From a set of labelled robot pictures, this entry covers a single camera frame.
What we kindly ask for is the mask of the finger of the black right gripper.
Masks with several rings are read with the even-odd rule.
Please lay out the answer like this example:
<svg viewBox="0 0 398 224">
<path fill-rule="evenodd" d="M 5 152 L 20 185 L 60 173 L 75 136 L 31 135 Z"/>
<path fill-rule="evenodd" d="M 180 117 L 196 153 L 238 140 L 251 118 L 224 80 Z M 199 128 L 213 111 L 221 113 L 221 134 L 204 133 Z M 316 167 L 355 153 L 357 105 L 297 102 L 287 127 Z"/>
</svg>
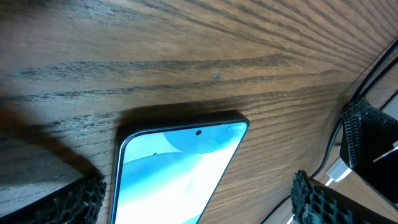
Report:
<svg viewBox="0 0 398 224">
<path fill-rule="evenodd" d="M 397 203 L 397 120 L 365 98 L 346 105 L 341 115 L 344 163 L 390 203 Z"/>
</svg>

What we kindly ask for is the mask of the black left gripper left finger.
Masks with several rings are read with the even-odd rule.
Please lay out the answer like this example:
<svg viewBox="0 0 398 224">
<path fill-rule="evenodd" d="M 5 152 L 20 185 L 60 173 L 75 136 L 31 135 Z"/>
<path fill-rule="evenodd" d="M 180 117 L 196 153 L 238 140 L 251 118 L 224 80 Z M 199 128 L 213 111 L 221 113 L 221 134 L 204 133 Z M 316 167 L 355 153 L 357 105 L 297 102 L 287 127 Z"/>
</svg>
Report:
<svg viewBox="0 0 398 224">
<path fill-rule="evenodd" d="M 89 175 L 1 217 L 8 224 L 96 223 L 106 195 L 106 182 Z"/>
</svg>

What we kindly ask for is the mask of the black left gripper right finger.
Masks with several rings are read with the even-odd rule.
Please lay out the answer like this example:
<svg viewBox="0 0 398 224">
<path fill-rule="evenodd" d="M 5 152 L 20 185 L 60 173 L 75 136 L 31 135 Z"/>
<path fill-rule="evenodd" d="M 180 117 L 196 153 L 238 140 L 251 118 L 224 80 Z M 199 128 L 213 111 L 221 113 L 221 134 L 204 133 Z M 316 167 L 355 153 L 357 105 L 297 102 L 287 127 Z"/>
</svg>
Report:
<svg viewBox="0 0 398 224">
<path fill-rule="evenodd" d="M 397 224 L 309 177 L 294 174 L 291 202 L 293 220 L 299 224 Z"/>
</svg>

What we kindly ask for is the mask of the blue smartphone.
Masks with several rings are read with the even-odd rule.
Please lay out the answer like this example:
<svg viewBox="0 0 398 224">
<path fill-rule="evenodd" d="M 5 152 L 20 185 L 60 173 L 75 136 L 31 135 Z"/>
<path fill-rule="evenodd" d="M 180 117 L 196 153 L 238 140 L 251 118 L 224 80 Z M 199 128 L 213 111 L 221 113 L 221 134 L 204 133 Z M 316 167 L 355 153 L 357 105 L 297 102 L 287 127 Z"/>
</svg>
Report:
<svg viewBox="0 0 398 224">
<path fill-rule="evenodd" d="M 120 126 L 108 222 L 198 223 L 249 127 L 238 111 Z"/>
</svg>

